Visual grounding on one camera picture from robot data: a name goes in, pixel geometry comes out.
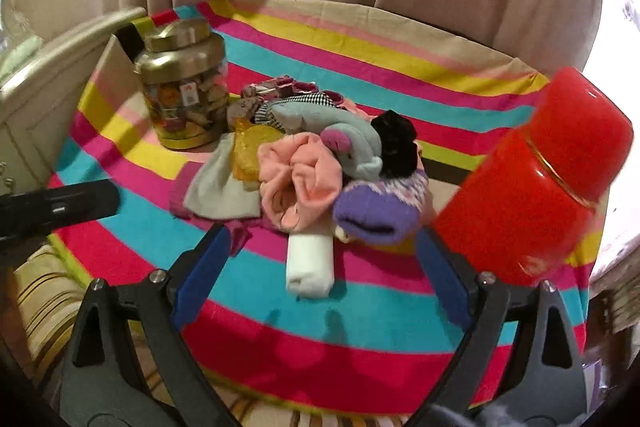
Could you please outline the purple knitted sock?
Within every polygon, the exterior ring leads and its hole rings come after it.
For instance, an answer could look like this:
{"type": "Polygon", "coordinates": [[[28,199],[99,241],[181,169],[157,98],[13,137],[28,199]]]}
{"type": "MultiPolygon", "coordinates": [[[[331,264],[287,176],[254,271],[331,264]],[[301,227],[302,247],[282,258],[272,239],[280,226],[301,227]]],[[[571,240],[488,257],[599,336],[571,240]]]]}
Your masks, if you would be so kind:
{"type": "Polygon", "coordinates": [[[416,170],[408,178],[349,182],[333,205],[333,221],[349,237],[369,245],[393,245],[433,214],[428,178],[416,170]]]}

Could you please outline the yellow orange cloth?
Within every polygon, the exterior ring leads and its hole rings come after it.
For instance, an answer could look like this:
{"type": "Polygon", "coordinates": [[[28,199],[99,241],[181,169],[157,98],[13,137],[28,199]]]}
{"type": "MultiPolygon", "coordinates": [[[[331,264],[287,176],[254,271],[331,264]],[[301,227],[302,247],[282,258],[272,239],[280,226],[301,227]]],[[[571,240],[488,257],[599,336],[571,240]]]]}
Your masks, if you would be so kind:
{"type": "Polygon", "coordinates": [[[258,148],[262,144],[276,142],[284,133],[268,124],[252,124],[239,118],[235,121],[232,147],[232,173],[247,190],[255,190],[259,185],[258,148]]]}

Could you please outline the black fuzzy scrunchie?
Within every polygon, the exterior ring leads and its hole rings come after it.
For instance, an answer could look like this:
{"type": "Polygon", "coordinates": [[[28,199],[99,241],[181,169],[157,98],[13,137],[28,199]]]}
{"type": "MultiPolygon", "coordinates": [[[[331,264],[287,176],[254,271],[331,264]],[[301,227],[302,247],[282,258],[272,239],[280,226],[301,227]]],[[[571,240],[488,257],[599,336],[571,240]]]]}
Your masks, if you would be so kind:
{"type": "Polygon", "coordinates": [[[418,134],[412,122],[393,110],[386,110],[371,120],[371,126],[381,139],[382,178],[412,176],[418,167],[418,134]]]}

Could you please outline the pink fleece cloth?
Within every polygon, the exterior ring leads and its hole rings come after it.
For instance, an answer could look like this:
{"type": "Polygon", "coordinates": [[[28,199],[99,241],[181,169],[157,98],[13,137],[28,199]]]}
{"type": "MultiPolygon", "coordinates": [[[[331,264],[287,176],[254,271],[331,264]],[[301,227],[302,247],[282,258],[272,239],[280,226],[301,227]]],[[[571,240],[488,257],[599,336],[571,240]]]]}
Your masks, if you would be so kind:
{"type": "Polygon", "coordinates": [[[257,159],[262,210],[282,232],[314,225],[342,191],[342,166],[314,133],[298,132],[262,144],[257,159]]]}

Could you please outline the grey blue plush sock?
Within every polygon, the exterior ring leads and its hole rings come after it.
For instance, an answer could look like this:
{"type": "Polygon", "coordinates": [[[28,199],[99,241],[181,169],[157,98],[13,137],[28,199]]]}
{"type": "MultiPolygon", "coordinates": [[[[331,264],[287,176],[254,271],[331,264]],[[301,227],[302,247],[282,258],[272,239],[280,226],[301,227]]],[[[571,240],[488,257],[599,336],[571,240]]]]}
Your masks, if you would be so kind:
{"type": "Polygon", "coordinates": [[[272,117],[288,133],[318,135],[352,179],[376,181],[382,170],[381,139],[369,121],[345,109],[308,103],[274,106],[272,117]]]}

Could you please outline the pink floral bow scarf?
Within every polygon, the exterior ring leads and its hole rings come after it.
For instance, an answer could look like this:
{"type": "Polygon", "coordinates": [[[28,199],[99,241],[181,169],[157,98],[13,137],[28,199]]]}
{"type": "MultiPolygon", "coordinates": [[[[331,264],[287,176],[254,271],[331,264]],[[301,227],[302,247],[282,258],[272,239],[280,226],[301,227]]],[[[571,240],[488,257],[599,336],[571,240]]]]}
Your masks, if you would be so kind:
{"type": "Polygon", "coordinates": [[[266,102],[317,91],[318,86],[314,82],[299,81],[288,75],[248,84],[242,88],[240,97],[232,101],[227,108],[228,128],[234,130],[239,119],[251,120],[259,107],[266,102]]]}

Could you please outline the striped plush cushion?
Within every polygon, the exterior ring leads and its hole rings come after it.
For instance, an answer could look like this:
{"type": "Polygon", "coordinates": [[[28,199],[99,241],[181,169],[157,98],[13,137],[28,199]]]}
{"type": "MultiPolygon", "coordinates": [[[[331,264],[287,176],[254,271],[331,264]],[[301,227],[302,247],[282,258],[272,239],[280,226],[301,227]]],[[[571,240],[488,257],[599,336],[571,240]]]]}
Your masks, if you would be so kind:
{"type": "MultiPolygon", "coordinates": [[[[83,288],[50,245],[15,270],[17,306],[32,357],[32,383],[53,410],[60,408],[62,365],[83,288]]],[[[209,384],[243,426],[401,426],[406,415],[344,416],[282,407],[209,378],[209,384]]]]}

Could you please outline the cream carved cabinet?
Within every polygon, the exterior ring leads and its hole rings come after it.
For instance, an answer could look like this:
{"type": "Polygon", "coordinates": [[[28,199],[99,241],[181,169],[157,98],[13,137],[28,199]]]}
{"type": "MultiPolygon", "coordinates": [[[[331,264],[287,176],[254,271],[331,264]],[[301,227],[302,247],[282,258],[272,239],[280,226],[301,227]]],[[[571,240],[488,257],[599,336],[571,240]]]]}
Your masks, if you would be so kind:
{"type": "Polygon", "coordinates": [[[116,30],[141,6],[98,16],[46,43],[1,86],[1,193],[48,182],[82,91],[116,30]]]}

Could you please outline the multicolour striped table cloth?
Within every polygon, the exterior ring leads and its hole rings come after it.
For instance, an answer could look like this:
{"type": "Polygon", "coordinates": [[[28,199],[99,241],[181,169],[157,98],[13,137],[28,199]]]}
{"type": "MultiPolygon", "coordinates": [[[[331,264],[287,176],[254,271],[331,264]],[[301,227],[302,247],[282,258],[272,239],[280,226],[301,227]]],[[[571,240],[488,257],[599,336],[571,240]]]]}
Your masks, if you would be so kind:
{"type": "Polygon", "coordinates": [[[112,217],[55,232],[82,283],[165,273],[209,229],[170,210],[178,182],[231,169],[234,139],[164,147],[134,71],[134,40],[198,20],[224,39],[232,92],[280,76],[344,98],[365,124],[391,110],[418,139],[408,182],[344,179],[326,130],[259,129],[258,179],[238,195],[256,217],[222,221],[231,249],[196,271],[205,301],[182,335],[235,410],[254,423],[302,415],[401,424],[435,386],[463,333],[416,259],[416,234],[500,139],[532,116],[545,75],[516,58],[389,12],[318,0],[209,0],[113,36],[80,97],[51,183],[110,179],[112,217]]]}

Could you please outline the red thermos flask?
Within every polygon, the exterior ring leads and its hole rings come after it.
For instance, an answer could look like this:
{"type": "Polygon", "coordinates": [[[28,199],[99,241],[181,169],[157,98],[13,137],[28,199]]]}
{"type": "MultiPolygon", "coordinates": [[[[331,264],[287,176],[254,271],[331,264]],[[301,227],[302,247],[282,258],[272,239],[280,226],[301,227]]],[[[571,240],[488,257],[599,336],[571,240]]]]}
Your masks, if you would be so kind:
{"type": "Polygon", "coordinates": [[[629,118],[574,68],[559,70],[532,118],[503,135],[432,227],[450,251],[511,285],[558,269],[622,170],[629,118]]]}

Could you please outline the magenta knitted cloth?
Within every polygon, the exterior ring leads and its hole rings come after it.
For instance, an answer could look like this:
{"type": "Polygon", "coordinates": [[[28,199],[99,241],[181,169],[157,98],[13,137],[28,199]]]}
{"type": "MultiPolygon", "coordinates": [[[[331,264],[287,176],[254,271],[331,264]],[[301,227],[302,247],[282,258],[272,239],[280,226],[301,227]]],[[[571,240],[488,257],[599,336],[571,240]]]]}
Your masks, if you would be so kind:
{"type": "Polygon", "coordinates": [[[220,221],[202,218],[186,208],[186,204],[184,203],[186,191],[188,191],[194,176],[201,170],[201,168],[202,164],[195,161],[188,161],[186,165],[182,167],[169,193],[169,212],[176,218],[190,221],[192,225],[195,225],[202,230],[208,230],[213,225],[223,225],[226,227],[231,234],[230,256],[235,257],[253,236],[246,222],[242,220],[220,221]]]}

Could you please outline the pale green ribbed cloth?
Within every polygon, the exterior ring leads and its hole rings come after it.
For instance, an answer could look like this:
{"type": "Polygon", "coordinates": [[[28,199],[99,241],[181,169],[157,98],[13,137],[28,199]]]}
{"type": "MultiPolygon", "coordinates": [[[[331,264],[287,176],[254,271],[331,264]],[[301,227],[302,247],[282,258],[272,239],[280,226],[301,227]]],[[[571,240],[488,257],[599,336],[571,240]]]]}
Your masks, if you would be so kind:
{"type": "Polygon", "coordinates": [[[257,190],[248,191],[232,173],[234,135],[221,135],[212,156],[194,174],[183,207],[195,216],[227,221],[259,218],[262,214],[257,190]]]}

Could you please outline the gold lidded snack jar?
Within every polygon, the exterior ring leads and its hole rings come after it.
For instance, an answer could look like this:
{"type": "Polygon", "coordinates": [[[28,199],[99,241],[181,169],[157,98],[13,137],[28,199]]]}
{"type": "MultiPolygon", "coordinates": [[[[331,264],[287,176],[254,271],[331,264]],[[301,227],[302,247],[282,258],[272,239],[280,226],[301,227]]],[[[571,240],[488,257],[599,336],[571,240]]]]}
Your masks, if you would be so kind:
{"type": "Polygon", "coordinates": [[[134,61],[160,144],[191,150],[228,129],[228,62],[224,38],[207,20],[175,20],[147,34],[134,61]]]}

